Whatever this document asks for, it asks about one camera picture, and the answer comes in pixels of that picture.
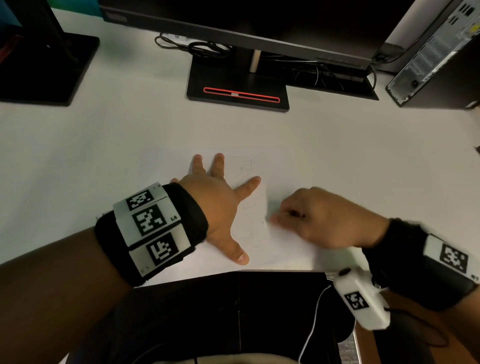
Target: person's left arm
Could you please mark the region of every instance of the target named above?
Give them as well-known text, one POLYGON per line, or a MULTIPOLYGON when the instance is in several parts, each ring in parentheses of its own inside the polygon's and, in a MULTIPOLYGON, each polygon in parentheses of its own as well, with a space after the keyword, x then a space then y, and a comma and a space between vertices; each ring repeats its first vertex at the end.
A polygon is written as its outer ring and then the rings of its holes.
MULTIPOLYGON (((178 183, 207 221, 207 240, 239 264, 248 256, 230 235, 241 200, 260 178, 233 190, 217 155, 206 175, 202 157, 178 183)), ((86 229, 0 265, 0 353, 2 363, 57 364, 132 289, 86 229)))

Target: sheet of paper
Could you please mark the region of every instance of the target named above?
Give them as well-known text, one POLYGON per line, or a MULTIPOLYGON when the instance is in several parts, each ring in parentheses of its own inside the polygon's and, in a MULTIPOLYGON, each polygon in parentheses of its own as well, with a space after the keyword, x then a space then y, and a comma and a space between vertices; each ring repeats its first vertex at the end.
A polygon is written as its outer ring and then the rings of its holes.
POLYGON ((260 186, 240 203, 231 229, 232 237, 249 255, 249 264, 239 266, 224 257, 215 247, 203 243, 197 246, 194 254, 165 269, 147 284, 239 269, 261 269, 271 263, 311 254, 311 247, 267 223, 268 216, 296 189, 295 166, 288 148, 148 149, 141 156, 138 188, 142 189, 155 182, 166 184, 174 177, 181 179, 191 173, 192 157, 195 154, 203 156, 204 167, 208 171, 218 152, 225 155, 225 179, 231 187, 235 188, 254 176, 262 177, 260 186))

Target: fist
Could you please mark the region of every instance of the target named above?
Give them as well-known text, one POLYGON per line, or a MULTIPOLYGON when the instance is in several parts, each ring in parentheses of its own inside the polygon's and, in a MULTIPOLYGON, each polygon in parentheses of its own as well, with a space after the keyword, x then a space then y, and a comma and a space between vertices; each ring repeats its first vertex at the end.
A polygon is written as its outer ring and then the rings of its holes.
POLYGON ((233 240, 230 229, 237 207, 241 201, 250 196, 260 184, 260 177, 253 177, 242 186, 232 189, 224 176, 225 157, 217 154, 214 158, 210 175, 206 174, 202 156, 193 157, 192 174, 186 175, 179 183, 202 209, 208 221, 207 242, 220 249, 235 263, 245 265, 249 262, 247 253, 233 240))
POLYGON ((286 198, 270 222, 323 248, 372 247, 389 220, 318 187, 286 198))

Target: monitor stand base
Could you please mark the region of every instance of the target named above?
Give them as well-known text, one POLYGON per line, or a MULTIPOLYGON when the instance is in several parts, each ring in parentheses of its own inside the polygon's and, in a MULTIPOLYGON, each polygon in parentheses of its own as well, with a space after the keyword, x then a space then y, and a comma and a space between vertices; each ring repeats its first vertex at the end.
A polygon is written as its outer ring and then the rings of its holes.
POLYGON ((252 50, 235 48, 224 59, 193 56, 187 98, 194 101, 286 112, 285 81, 249 72, 252 50))
POLYGON ((69 106, 100 44, 96 36, 65 33, 77 63, 12 26, 0 43, 0 101, 69 106))

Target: fingernail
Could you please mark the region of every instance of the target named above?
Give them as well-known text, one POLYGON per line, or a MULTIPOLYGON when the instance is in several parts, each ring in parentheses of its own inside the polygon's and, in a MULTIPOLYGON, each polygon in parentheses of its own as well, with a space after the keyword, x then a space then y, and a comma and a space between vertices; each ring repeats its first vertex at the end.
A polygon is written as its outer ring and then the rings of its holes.
POLYGON ((241 266, 244 266, 245 264, 247 264, 248 261, 249 259, 246 253, 242 253, 242 255, 240 255, 240 257, 237 259, 237 263, 240 264, 241 266))

